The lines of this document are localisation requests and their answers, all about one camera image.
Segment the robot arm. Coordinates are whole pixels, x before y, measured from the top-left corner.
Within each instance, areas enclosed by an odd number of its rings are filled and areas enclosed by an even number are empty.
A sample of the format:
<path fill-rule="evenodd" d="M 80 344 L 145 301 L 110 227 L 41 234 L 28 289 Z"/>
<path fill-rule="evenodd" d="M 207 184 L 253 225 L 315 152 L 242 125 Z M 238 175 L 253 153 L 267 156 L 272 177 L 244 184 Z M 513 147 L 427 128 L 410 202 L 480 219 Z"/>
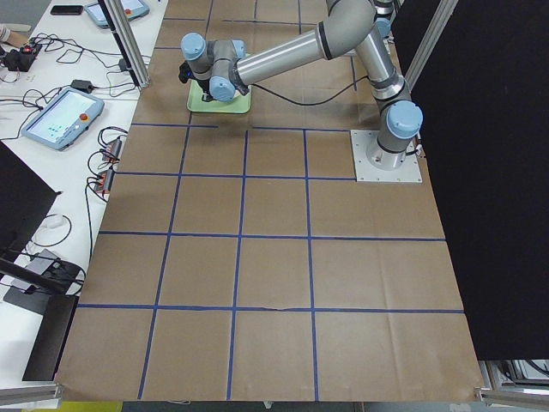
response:
<path fill-rule="evenodd" d="M 260 81 L 354 52 L 380 112 L 374 161 L 381 163 L 391 155 L 401 158 L 407 155 L 424 117 L 383 43 L 377 25 L 380 5 L 378 1 L 328 1 L 326 17 L 314 29 L 256 54 L 248 54 L 241 40 L 205 40 L 199 33 L 187 33 L 180 42 L 184 61 L 178 79 L 197 82 L 207 102 L 228 103 L 237 94 L 247 95 Z"/>

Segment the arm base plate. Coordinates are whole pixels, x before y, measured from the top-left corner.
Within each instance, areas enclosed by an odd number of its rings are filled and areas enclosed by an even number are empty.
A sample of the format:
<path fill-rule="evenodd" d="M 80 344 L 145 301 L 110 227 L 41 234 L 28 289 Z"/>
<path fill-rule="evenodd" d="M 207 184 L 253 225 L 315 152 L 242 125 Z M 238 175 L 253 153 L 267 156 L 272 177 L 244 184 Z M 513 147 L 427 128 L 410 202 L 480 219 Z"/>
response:
<path fill-rule="evenodd" d="M 409 143 L 399 154 L 384 151 L 378 130 L 350 130 L 355 178 L 360 183 L 419 184 L 423 181 L 418 156 Z"/>

